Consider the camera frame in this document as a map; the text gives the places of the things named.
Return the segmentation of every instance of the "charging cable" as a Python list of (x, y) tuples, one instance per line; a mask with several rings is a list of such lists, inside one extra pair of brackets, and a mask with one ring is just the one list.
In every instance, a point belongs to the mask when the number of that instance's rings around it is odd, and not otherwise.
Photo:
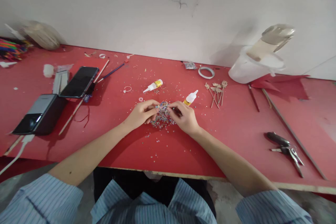
[(14, 158), (14, 159), (13, 159), (13, 160), (12, 160), (6, 167), (5, 167), (5, 168), (3, 168), (3, 169), (0, 171), (0, 175), (1, 175), (2, 173), (4, 173), (4, 171), (7, 170), (12, 164), (14, 164), (14, 162), (15, 162), (16, 160), (19, 159), (19, 157), (21, 156), (21, 154), (22, 154), (22, 152), (23, 152), (23, 150), (24, 150), (26, 144), (29, 143), (29, 142), (31, 142), (31, 141), (33, 140), (34, 136), (35, 136), (35, 135), (25, 135), (25, 136), (24, 136), (24, 138), (22, 139), (22, 146), (21, 146), (21, 149), (20, 149), (19, 153), (16, 155), (16, 157), (15, 157), (15, 158)]

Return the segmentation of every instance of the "white bucket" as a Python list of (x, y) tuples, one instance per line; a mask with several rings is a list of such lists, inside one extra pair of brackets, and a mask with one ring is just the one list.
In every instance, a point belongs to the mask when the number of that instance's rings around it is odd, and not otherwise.
[(249, 83), (266, 74), (273, 76), (276, 71), (286, 68), (283, 59), (275, 53), (266, 54), (259, 62), (247, 56), (246, 51), (251, 46), (245, 46), (240, 51), (240, 56), (229, 70), (229, 76), (238, 83)]

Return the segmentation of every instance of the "concrete floor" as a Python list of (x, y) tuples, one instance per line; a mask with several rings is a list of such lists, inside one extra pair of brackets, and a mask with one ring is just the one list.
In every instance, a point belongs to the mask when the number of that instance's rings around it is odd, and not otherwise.
[[(48, 172), (54, 164), (17, 175), (0, 184), (0, 212), (9, 204), (18, 189), (44, 173)], [(93, 176), (87, 177), (79, 188), (84, 196), (79, 205), (75, 223), (91, 223), (90, 210), (95, 201), (93, 198)], [(208, 190), (215, 201), (218, 223), (241, 223), (236, 214), (235, 207), (242, 196), (230, 183), (209, 181)], [(310, 192), (284, 190), (296, 203), (303, 207), (312, 216), (315, 224), (336, 224), (336, 204), (316, 196)]]

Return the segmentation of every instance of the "clear tape roll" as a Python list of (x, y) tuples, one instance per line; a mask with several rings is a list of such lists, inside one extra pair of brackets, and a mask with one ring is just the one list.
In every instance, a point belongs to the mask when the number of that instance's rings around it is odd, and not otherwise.
[[(203, 75), (202, 73), (201, 73), (201, 70), (208, 70), (211, 74), (212, 74), (212, 76), (205, 76), (205, 75)], [(211, 68), (209, 68), (209, 67), (205, 67), (205, 66), (202, 66), (201, 68), (199, 68), (198, 69), (198, 73), (199, 73), (199, 75), (201, 75), (203, 78), (205, 78), (205, 79), (211, 79), (211, 78), (213, 78), (214, 76), (215, 76), (215, 71), (213, 71)]]

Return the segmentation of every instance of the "black pants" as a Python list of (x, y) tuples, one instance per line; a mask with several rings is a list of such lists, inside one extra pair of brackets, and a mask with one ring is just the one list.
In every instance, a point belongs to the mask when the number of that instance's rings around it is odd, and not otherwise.
[[(146, 192), (152, 198), (168, 205), (172, 200), (175, 187), (179, 178), (162, 176), (159, 182), (150, 180), (142, 171), (122, 170), (113, 168), (97, 167), (93, 171), (94, 200), (97, 202), (106, 186), (114, 179), (124, 192), (131, 198), (136, 199), (142, 192)], [(216, 218), (214, 203), (207, 191), (207, 181), (183, 178), (209, 205)]]

